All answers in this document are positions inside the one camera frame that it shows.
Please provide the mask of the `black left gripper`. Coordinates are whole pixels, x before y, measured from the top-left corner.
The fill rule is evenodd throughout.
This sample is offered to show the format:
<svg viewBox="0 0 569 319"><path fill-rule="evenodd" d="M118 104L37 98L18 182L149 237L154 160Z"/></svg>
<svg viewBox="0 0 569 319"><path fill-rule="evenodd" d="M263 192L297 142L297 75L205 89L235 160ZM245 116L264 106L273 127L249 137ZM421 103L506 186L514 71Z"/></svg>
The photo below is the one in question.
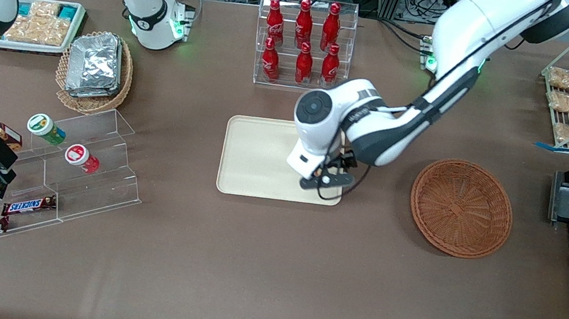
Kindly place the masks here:
<svg viewBox="0 0 569 319"><path fill-rule="evenodd" d="M328 156L325 171L332 175L348 173L359 165L352 148L338 147Z"/></svg>

